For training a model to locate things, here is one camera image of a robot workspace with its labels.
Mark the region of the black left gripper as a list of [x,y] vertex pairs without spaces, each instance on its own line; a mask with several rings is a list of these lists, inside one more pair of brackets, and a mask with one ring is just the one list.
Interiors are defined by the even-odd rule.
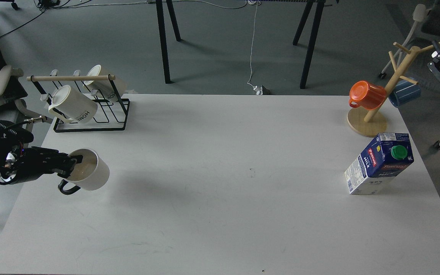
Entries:
[[44,174],[52,174],[50,158],[60,164],[54,167],[54,173],[61,178],[67,179],[74,171],[76,164],[82,163],[82,154],[69,155],[58,153],[56,149],[32,146],[23,150],[23,155],[17,158],[11,167],[11,172],[5,178],[5,183],[16,184],[38,179]]

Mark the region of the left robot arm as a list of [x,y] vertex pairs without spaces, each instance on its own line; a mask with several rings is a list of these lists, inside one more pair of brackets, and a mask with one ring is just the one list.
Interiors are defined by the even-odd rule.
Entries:
[[24,183],[44,174],[56,173],[66,179],[75,165],[83,161],[83,155],[68,155],[55,149],[25,147],[34,135],[22,128],[23,124],[0,120],[0,185]]

